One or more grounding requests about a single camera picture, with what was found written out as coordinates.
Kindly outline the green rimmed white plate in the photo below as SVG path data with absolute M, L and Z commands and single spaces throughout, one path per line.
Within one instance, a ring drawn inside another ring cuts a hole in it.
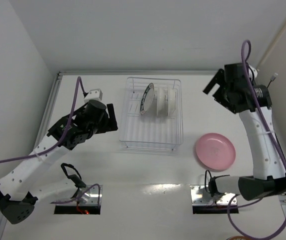
M 140 102 L 140 114 L 145 115 L 147 111 L 150 109 L 155 95 L 155 86 L 151 82 L 145 89 L 141 102 Z

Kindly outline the clear glass plate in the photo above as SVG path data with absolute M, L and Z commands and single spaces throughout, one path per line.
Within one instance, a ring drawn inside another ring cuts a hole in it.
M 156 114 L 161 116 L 165 110 L 166 93 L 163 87 L 157 89 L 157 103 L 156 103 Z

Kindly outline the pink plate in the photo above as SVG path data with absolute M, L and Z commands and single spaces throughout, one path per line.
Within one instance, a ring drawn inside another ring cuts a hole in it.
M 215 171 L 229 169 L 236 160 L 233 143 L 219 133 L 206 133 L 195 144 L 195 153 L 199 161 Z

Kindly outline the white ribbed plate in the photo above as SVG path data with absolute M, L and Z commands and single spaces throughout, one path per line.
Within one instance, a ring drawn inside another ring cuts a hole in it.
M 176 91 L 170 85 L 167 86 L 167 116 L 172 117 L 177 108 Z

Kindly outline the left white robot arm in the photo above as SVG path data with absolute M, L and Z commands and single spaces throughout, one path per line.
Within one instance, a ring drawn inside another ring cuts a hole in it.
M 13 225 L 29 217 L 40 200 L 32 190 L 35 182 L 60 158 L 95 134 L 118 130 L 112 103 L 90 99 L 78 109 L 72 108 L 43 137 L 38 146 L 20 164 L 0 179 L 0 212 Z

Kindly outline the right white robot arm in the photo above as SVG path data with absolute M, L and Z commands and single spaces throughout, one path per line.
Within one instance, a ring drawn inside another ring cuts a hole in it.
M 253 174 L 211 177 L 209 194 L 214 197 L 232 193 L 251 201 L 286 192 L 286 169 L 280 157 L 282 150 L 275 139 L 268 88 L 252 83 L 254 99 L 241 63 L 226 64 L 219 69 L 203 92 L 208 94 L 216 84 L 219 88 L 213 94 L 214 100 L 238 114 L 243 123 L 252 155 Z

